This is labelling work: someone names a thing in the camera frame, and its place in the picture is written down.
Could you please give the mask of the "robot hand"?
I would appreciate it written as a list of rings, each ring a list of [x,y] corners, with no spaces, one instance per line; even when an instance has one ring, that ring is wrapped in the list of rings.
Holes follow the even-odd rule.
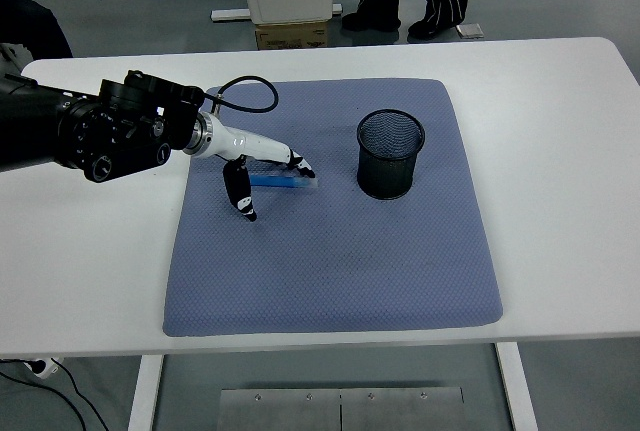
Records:
[[[257,219],[253,207],[251,184],[246,160],[284,164],[296,169],[303,177],[315,178],[309,163],[288,145],[232,127],[224,126],[212,113],[201,113],[199,147],[194,154],[198,158],[217,156],[226,161],[223,179],[231,205],[246,219]]]

